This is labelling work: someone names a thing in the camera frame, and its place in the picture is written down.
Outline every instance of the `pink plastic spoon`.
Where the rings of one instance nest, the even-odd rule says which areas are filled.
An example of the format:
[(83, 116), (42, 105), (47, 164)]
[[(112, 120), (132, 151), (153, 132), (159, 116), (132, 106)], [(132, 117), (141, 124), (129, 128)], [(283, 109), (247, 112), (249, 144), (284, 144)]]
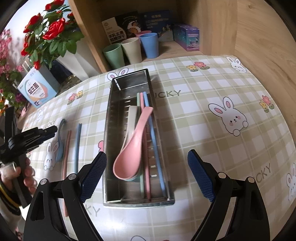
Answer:
[(144, 108), (130, 141), (115, 159), (113, 173), (117, 178), (126, 180), (133, 178), (137, 174), (142, 155), (143, 131), (152, 111), (152, 107)]

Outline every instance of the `human hand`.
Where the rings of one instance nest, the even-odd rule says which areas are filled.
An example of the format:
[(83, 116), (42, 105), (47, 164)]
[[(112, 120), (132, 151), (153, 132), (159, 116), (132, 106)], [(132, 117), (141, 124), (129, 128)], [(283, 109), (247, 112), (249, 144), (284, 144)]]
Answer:
[[(29, 192), (33, 195), (36, 191), (36, 180), (33, 178), (35, 175), (34, 169), (30, 166), (30, 159), (26, 158), (26, 168), (24, 170), (24, 175), (26, 176), (24, 178), (24, 184), (29, 189)], [(13, 184), (12, 180), (17, 178), (21, 173), (21, 168), (16, 167), (14, 169), (13, 165), (11, 165), (11, 168), (0, 168), (1, 173), (1, 180), (3, 184), (6, 186), (6, 188), (10, 191), (13, 190)]]

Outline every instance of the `tablecloth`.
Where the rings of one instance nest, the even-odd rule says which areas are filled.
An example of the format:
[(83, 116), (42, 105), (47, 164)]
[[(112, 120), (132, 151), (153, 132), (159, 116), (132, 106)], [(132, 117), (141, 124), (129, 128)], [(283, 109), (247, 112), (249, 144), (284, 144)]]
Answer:
[[(72, 130), (67, 174), (73, 173), (78, 123), (82, 123), (80, 169), (103, 147), (110, 79), (144, 68), (149, 70), (152, 81), (176, 202), (173, 206), (148, 209), (106, 208), (100, 180), (85, 208), (104, 240), (130, 240), (134, 235), (147, 241), (192, 238), (210, 202), (202, 196), (188, 168), (186, 156), (190, 149), (231, 178), (255, 178), (274, 237), (286, 222), (283, 216), (296, 197), (295, 145), (272, 96), (235, 56), (172, 58), (101, 74), (43, 105), (28, 117), (23, 131), (36, 126), (58, 126), (65, 118), (63, 138)], [(57, 136), (28, 154), (38, 181), (61, 179), (61, 163), (54, 163), (52, 171), (45, 165), (56, 142)], [(233, 207), (234, 200), (219, 237), (227, 230)], [(65, 223), (75, 237), (69, 218)]]

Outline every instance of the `blue gripper pad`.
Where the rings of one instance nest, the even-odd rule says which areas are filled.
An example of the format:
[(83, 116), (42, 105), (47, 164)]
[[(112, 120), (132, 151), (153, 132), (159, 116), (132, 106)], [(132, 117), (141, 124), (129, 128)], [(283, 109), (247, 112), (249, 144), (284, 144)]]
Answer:
[(81, 183), (80, 200), (84, 203), (87, 199), (91, 198), (96, 186), (98, 185), (101, 176), (107, 166), (107, 157), (104, 152), (99, 152), (93, 160), (92, 168), (85, 175)]
[(210, 202), (213, 202), (216, 198), (214, 187), (212, 180), (206, 173), (203, 166), (200, 164), (199, 159), (193, 153), (193, 151), (189, 151), (187, 155), (188, 165), (192, 171), (192, 174), (202, 191), (202, 194), (205, 198), (209, 199)]

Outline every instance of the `purple box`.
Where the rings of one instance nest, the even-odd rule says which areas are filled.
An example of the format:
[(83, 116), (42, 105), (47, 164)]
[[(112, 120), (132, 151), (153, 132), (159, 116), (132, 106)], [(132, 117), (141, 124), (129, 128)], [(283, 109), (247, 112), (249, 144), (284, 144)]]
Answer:
[(200, 49), (200, 30), (187, 24), (175, 24), (173, 27), (174, 40), (186, 51), (198, 51)]

